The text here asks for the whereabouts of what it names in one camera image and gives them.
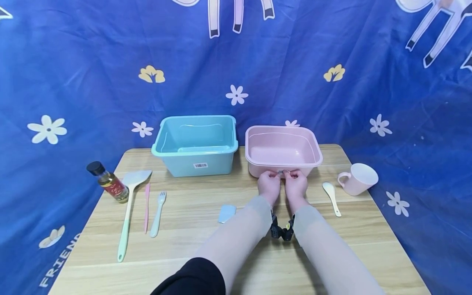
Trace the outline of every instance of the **pink plastic basin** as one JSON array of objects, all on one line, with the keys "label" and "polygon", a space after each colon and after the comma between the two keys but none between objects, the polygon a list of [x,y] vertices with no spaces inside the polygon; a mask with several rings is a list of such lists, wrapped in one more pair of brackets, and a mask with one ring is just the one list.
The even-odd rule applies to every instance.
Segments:
[{"label": "pink plastic basin", "polygon": [[308,174],[323,162],[315,134],[293,126],[252,126],[246,130],[246,159],[249,173],[259,177],[272,170],[297,170]]}]

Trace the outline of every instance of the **yellow flower print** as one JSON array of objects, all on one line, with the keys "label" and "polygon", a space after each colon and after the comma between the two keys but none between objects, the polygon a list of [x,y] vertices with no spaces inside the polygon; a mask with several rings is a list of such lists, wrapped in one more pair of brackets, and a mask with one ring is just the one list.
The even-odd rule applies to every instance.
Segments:
[{"label": "yellow flower print", "polygon": [[344,72],[346,72],[346,69],[343,68],[341,64],[339,64],[336,67],[330,68],[329,71],[323,75],[323,77],[328,82],[339,81],[343,78]]},{"label": "yellow flower print", "polygon": [[146,68],[142,68],[141,73],[138,75],[140,79],[148,83],[153,83],[153,80],[152,80],[153,76],[156,83],[162,83],[166,80],[166,78],[164,78],[164,72],[161,70],[156,70],[151,65],[148,65]]}]

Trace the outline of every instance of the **mug handle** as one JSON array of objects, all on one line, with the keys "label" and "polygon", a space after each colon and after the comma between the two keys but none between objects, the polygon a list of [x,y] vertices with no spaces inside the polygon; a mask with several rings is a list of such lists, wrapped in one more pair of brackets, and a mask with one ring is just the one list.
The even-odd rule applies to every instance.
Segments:
[{"label": "mug handle", "polygon": [[344,182],[341,181],[342,177],[347,177],[348,179],[351,178],[351,173],[349,172],[342,172],[337,176],[337,182],[344,188]]}]

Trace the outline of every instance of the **finger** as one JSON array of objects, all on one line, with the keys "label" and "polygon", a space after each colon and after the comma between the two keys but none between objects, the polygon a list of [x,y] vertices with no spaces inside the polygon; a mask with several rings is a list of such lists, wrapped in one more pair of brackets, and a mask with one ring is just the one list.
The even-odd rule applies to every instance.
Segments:
[{"label": "finger", "polygon": [[292,178],[292,176],[290,175],[290,171],[288,170],[284,170],[284,175],[285,175],[285,178]]},{"label": "finger", "polygon": [[290,172],[290,175],[292,177],[299,177],[300,175],[302,175],[302,172],[300,170],[294,170]]},{"label": "finger", "polygon": [[271,172],[272,171],[265,171],[264,173],[261,174],[261,176],[259,176],[259,178],[261,178],[261,177],[270,177]]},{"label": "finger", "polygon": [[274,171],[268,171],[268,172],[269,172],[270,177],[277,177],[278,176],[277,172],[274,172]]}]

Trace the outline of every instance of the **black sleeve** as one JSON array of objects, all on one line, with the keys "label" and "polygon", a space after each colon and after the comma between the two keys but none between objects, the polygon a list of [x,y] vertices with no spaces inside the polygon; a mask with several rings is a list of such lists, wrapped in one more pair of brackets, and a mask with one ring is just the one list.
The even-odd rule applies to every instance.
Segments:
[{"label": "black sleeve", "polygon": [[225,281],[216,265],[205,258],[192,258],[151,295],[225,295],[225,292]]}]

